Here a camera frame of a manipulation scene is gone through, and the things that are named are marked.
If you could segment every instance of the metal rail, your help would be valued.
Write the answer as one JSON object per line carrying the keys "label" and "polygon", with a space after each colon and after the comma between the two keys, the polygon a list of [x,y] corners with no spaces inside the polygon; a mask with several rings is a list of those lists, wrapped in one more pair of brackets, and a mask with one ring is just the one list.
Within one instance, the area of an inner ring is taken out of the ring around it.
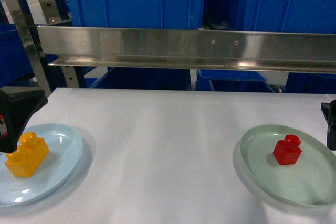
{"label": "metal rail", "polygon": [[336,35],[38,26],[54,66],[336,72]]}

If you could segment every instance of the white table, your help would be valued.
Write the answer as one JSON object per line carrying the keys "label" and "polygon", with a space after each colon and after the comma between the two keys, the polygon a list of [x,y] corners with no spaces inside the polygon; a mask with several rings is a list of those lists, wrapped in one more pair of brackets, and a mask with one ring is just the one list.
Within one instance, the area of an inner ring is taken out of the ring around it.
{"label": "white table", "polygon": [[280,210],[253,196],[233,149],[261,124],[282,124],[326,142],[321,102],[336,95],[57,89],[28,126],[67,124],[83,157],[58,190],[0,210],[15,223],[335,223]]}

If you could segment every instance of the light blue plate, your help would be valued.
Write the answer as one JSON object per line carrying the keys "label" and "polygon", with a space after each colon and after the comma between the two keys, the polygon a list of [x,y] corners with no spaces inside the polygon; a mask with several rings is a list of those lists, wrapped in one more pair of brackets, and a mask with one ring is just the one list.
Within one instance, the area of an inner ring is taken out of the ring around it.
{"label": "light blue plate", "polygon": [[24,132],[43,137],[50,152],[31,178],[14,177],[5,165],[6,155],[0,155],[0,208],[27,204],[56,190],[71,176],[82,153],[82,138],[71,127],[42,124]]}
{"label": "light blue plate", "polygon": [[[294,165],[279,165],[273,156],[278,140],[294,134],[302,153]],[[282,125],[261,125],[240,142],[246,172],[273,197],[299,206],[325,206],[336,202],[336,156],[314,137]]]}

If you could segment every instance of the metal frame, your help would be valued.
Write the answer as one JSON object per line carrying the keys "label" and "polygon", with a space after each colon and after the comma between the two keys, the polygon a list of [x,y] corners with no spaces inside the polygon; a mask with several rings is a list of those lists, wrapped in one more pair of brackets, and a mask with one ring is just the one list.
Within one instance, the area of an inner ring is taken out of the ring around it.
{"label": "metal frame", "polygon": [[38,26],[53,66],[336,72],[336,35]]}
{"label": "metal frame", "polygon": [[[47,24],[68,20],[68,11],[64,0],[39,0]],[[65,81],[70,88],[86,87],[82,68],[62,67]]]}
{"label": "metal frame", "polygon": [[42,53],[36,26],[31,16],[27,1],[5,0],[5,2],[25,47],[37,82],[45,91],[46,96],[49,96],[51,94],[52,87],[47,79],[44,66],[42,64],[42,62],[45,61],[45,55]]}

